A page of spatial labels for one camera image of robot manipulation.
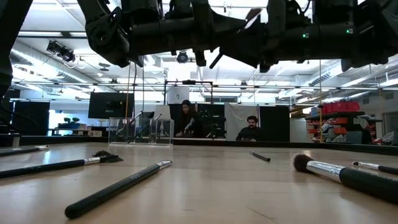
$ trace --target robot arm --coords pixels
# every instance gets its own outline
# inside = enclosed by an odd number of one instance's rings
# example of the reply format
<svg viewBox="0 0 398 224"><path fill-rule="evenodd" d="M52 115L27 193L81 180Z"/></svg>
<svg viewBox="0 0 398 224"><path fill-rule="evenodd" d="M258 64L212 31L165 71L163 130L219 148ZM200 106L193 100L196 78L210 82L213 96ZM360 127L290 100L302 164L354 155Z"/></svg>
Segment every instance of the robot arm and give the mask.
<svg viewBox="0 0 398 224"><path fill-rule="evenodd" d="M342 58L342 69L387 63L398 53L398 2L313 0L313 18L295 1L269 0L269 22L221 16L207 0L173 0L166 16L158 0L122 0L109 12L106 0L78 0L86 17L90 47L109 62L143 66L142 55L193 49L199 66L204 50L227 55L261 72L281 60Z"/></svg>

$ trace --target ceiling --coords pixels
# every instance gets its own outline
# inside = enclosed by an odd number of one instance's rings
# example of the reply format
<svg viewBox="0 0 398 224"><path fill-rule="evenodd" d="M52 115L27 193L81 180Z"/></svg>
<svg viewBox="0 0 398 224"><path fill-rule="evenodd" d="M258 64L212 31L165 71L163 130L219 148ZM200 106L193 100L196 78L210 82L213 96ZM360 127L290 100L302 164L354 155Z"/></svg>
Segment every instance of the ceiling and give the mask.
<svg viewBox="0 0 398 224"><path fill-rule="evenodd" d="M164 9L167 10L169 8L169 1L164 0L163 3ZM256 0L209 0L209 3L212 6L212 9L218 14L239 19L244 19L252 7L265 8L267 6L267 1ZM299 0L298 3L304 9L308 1ZM120 6L119 0L110 0L109 8L112 10L116 6ZM265 10L263 10L261 14L261 19L262 21L267 20ZM229 57L222 57L213 69L209 69L208 67L198 68L195 62L179 64L175 61L175 56L172 56L170 52L147 55L144 69L138 67L136 69L134 64L130 67L120 68L118 66L111 65L90 49L90 46L85 39L84 27L85 18L76 0L34 0L25 23L22 26L15 49L18 50L20 56L22 55L26 58L26 55L28 55L30 56L30 59L38 60L38 62L34 63L33 66L23 66L27 75L33 75L35 77L23 75L20 75L20 78L15 77L15 82L21 82L18 86L15 86L15 88L19 88L21 90L32 90L31 86L23 84L23 82L26 81L42 82L42 85L35 85L34 83L30 84L38 86L41 89L50 86L50 84L45 84L47 82L70 82L81 85L84 83L107 84L112 79L116 79L120 84L132 83L134 81L134 74L137 74L136 82L147 84L145 91L162 91L163 87L160 84L164 82L165 78L168 80L191 79L196 81L212 81L217 85L237 85L236 88L215 88L215 91L220 92L241 92L242 90L239 87L241 82L247 81L248 85L264 87L260 90L256 90L255 88L245 90L247 92L258 94L259 96L263 93L277 93L279 95L278 98L281 100L285 100L286 98L300 100L308 95L308 100L306 101L314 101L316 100L313 99L315 96L319 96L320 98L331 98L335 94L340 94L342 97L346 97L349 96L349 92L351 90L320 91L317 89L319 83L316 83L313 86L314 89L307 89L306 91L287 90L283 88L283 86L308 86L309 83L320 74L323 75L325 72L333 72L331 78L322 81L322 86L339 87L344 86L344 84L347 84L348 82L353 82L362 77L369 76L371 75L371 72L375 73L388 68L383 65L379 67L371 67L370 69L351 69L342 73L341 70L337 72L334 71L339 64L339 60L311 60L302 64L291 61L280 62L278 65L274 65L269 72L259 73L258 69ZM49 41L51 40L57 41L60 45L65 46L68 49L72 49L77 58L75 63L66 63L61 58L46 51ZM191 50L187 50L187 54L190 58L195 58ZM218 49L213 53L205 52L205 57L208 62L207 64L209 65L217 55ZM109 71L100 71L102 67L99 66L99 63L109 64L110 66L107 67ZM390 67L395 66L396 64L398 64L396 58L391 58ZM49 78L46 75L46 72L44 72L44 67L51 67L56 70L58 74L63 73L66 75ZM395 75L395 72L395 70L391 73L387 72L387 77L389 75ZM372 86L372 83L367 84L369 80L374 81L372 78L374 77L369 76L360 82L353 82L354 84L352 86ZM159 86L150 86L150 84L159 84ZM75 89L76 91L90 93L95 88L91 85L85 87L86 88L84 89ZM136 89L142 90L142 87L137 86ZM96 87L96 91L126 90L126 85L112 85L105 86L104 88Z"/></svg>

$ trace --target table surface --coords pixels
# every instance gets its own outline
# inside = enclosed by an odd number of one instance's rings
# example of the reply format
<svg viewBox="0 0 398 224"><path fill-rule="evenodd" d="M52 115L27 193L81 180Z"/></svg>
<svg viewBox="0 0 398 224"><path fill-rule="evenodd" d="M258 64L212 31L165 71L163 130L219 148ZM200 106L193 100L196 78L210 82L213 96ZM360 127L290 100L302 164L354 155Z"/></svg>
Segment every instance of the table surface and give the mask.
<svg viewBox="0 0 398 224"><path fill-rule="evenodd" d="M2 157L0 170L90 157L109 150L124 161L0 180L0 219L8 223L397 223L398 206L316 175L294 171L295 153L349 166L398 166L395 156L327 149L201 146L51 145ZM249 154L270 157L270 163ZM174 164L68 220L65 208L164 159Z"/></svg>

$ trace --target brush bristles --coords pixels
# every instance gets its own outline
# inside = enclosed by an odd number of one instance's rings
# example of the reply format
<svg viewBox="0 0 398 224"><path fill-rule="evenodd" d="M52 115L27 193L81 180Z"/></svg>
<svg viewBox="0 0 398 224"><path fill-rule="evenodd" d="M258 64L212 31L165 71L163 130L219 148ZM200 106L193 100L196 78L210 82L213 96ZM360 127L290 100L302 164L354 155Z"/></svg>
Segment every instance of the brush bristles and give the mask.
<svg viewBox="0 0 398 224"><path fill-rule="evenodd" d="M307 163L313 161L313 159L305 154L297 154L293 160L294 168L299 172L312 173L307 170Z"/></svg>

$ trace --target dark hair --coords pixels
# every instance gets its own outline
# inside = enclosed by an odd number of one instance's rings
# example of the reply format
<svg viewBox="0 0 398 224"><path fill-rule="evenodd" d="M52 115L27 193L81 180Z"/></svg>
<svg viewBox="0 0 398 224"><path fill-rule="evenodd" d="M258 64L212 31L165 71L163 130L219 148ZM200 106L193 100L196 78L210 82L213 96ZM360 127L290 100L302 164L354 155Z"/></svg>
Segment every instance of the dark hair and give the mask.
<svg viewBox="0 0 398 224"><path fill-rule="evenodd" d="M184 100L184 101L182 101L181 106L182 106L182 105L191 106L191 101L189 101L189 100Z"/></svg>
<svg viewBox="0 0 398 224"><path fill-rule="evenodd" d="M259 120L257 119L256 116L249 116L247 121L249 122L249 120L251 120L251 119L254 120L254 122L256 122L256 123L259 122Z"/></svg>

